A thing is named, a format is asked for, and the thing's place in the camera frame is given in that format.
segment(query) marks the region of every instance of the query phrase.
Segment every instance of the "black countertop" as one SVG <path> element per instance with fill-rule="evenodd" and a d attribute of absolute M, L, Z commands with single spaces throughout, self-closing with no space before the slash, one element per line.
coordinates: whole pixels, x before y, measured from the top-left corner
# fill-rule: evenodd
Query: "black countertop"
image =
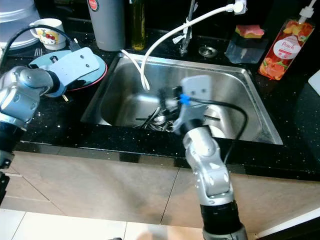
<path fill-rule="evenodd" d="M 94 36 L 71 32 L 82 47 L 105 60 L 109 66 L 116 56 L 97 48 Z M 149 31 L 149 43 L 154 42 L 163 32 Z M 215 47 L 219 54 L 212 59 L 198 54 L 200 45 Z M 237 66 L 252 74 L 260 97 L 283 141 L 283 145 L 238 141 L 227 161 L 231 172 L 266 177 L 320 181 L 320 96 L 307 83 L 317 69 L 299 68 L 304 64 L 296 60 L 281 81 L 271 81 L 257 74 L 257 64 L 232 64 L 224 56 L 228 41 L 206 37 L 194 37 L 186 57 L 179 56 L 179 46 L 171 40 L 161 44 L 152 56 L 181 59 L 218 65 Z M 33 59 L 35 48 L 40 43 L 23 50 L 12 52 L 1 72 L 13 66 L 27 65 Z M 70 155 L 76 156 L 79 149 L 103 151 L 105 159 L 110 152 L 121 152 L 120 160 L 139 162 L 142 155 L 171 158 L 171 166 L 188 168 L 182 139 L 173 133 L 154 132 L 142 129 L 107 126 L 80 122 L 81 116 L 95 94 L 100 83 L 88 88 L 68 92 L 70 99 L 43 96 L 40 105 L 16 149 L 27 152 L 42 152 L 43 146 L 69 147 Z M 215 138 L 224 157 L 232 140 Z M 165 165 L 168 161 L 157 160 Z"/>

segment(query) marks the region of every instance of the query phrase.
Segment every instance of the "mug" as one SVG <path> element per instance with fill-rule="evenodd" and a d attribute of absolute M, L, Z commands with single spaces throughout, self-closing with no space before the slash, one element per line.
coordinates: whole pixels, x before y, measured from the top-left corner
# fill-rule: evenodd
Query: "mug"
<path fill-rule="evenodd" d="M 39 24 L 48 25 L 64 32 L 62 21 L 60 21 L 59 19 L 43 18 L 30 23 L 29 26 L 39 25 Z M 63 49 L 66 46 L 66 38 L 54 30 L 41 27 L 41 28 L 30 29 L 30 32 L 35 38 L 38 38 L 40 42 L 43 43 L 46 49 L 59 50 L 59 49 Z"/>

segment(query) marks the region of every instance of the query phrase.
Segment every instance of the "pink sponge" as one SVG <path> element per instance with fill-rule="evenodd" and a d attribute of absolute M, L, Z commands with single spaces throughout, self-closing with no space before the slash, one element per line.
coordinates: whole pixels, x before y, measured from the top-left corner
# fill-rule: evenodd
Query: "pink sponge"
<path fill-rule="evenodd" d="M 260 39 L 265 34 L 259 25 L 237 25 L 235 32 L 245 39 Z"/>

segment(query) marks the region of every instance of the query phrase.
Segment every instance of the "kitchen sink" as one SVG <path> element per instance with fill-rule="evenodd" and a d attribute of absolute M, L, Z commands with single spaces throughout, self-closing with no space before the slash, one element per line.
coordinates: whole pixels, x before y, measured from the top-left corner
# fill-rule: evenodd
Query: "kitchen sink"
<path fill-rule="evenodd" d="M 142 55 L 131 56 L 138 63 L 143 59 Z M 234 104 L 246 111 L 248 123 L 241 140 L 283 144 L 245 69 L 158 57 L 149 57 L 146 63 L 145 76 L 150 83 L 150 91 L 146 92 L 137 69 L 120 53 L 109 67 L 81 121 L 140 128 L 160 105 L 160 91 L 165 96 L 167 108 L 174 109 L 177 101 L 172 89 L 180 86 L 183 78 L 197 75 L 211 77 L 211 100 Z M 208 105 L 204 124 L 210 126 L 215 137 L 234 139 L 243 120 L 241 113 L 234 109 Z M 155 127 L 155 130 L 161 131 L 161 128 Z"/>

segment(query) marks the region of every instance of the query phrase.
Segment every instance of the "tile floor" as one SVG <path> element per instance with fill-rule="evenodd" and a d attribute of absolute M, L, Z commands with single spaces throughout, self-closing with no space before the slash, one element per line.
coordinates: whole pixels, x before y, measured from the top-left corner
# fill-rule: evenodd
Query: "tile floor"
<path fill-rule="evenodd" d="M 203 240 L 202 229 L 0 209 L 1 240 Z"/>

